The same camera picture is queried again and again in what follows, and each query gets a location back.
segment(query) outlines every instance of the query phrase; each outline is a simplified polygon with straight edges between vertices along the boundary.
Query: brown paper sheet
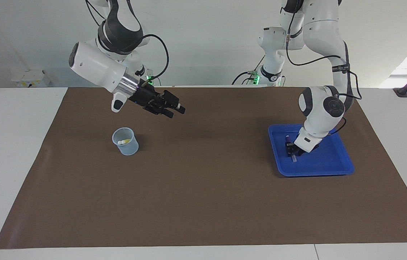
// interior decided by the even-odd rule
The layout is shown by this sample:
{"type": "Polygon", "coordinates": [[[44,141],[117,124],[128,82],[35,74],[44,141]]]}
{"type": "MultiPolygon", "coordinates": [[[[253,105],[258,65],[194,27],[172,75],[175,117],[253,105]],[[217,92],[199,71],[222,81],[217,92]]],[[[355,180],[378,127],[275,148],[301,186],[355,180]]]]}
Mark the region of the brown paper sheet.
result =
{"type": "Polygon", "coordinates": [[[272,124],[304,121],[299,88],[174,88],[171,120],[71,88],[0,248],[407,242],[407,188],[357,103],[340,136],[355,173],[283,178],[272,124]],[[131,127],[139,151],[112,133],[131,127]]]}

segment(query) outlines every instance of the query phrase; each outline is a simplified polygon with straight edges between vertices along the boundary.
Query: plastic tray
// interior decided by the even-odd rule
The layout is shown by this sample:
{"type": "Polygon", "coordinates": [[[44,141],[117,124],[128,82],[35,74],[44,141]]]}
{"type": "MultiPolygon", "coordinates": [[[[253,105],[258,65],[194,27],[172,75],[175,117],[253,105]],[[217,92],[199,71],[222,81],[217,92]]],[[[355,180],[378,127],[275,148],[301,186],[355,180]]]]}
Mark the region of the plastic tray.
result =
{"type": "Polygon", "coordinates": [[[283,176],[343,176],[352,174],[354,166],[338,134],[329,135],[311,153],[297,156],[297,162],[287,154],[285,137],[292,142],[302,125],[271,125],[268,129],[271,138],[277,169],[283,176]]]}

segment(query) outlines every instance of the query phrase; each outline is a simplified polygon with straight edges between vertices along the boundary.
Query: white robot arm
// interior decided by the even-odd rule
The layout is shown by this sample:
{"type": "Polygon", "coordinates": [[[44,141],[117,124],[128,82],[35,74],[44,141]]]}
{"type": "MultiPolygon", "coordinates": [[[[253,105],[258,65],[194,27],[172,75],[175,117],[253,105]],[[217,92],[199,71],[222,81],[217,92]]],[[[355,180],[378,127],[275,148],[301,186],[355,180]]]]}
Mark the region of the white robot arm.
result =
{"type": "Polygon", "coordinates": [[[285,61],[279,50],[285,49],[291,62],[289,51],[306,45],[332,64],[333,86],[308,87],[299,97],[306,121],[290,147],[291,153],[301,155],[314,150],[340,122],[354,99],[362,98],[353,96],[351,89],[353,73],[349,70],[347,46],[338,31],[340,3],[341,0],[283,0],[281,27],[265,28],[258,39],[266,52],[266,62],[258,68],[260,83],[276,86],[285,61]]]}
{"type": "Polygon", "coordinates": [[[98,36],[75,44],[69,58],[72,70],[113,94],[113,112],[119,112],[129,99],[156,115],[173,117],[167,108],[184,114],[185,108],[176,96],[169,91],[157,93],[144,79],[147,69],[135,51],[136,47],[147,44],[149,36],[156,37],[164,45],[163,41],[155,35],[144,35],[130,0],[108,0],[108,7],[110,12],[99,26],[98,36]]]}

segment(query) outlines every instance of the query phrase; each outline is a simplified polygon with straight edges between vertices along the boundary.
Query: white table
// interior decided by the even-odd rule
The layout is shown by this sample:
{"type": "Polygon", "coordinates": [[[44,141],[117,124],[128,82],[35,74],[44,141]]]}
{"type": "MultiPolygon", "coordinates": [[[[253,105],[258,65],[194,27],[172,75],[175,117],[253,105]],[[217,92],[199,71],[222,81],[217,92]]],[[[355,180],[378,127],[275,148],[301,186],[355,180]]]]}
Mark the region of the white table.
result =
{"type": "MultiPolygon", "coordinates": [[[[0,89],[0,230],[66,90],[0,89]]],[[[407,185],[407,99],[389,89],[361,92],[365,98],[359,103],[407,185]]],[[[0,250],[0,259],[34,258],[405,260],[407,243],[0,250]]]]}

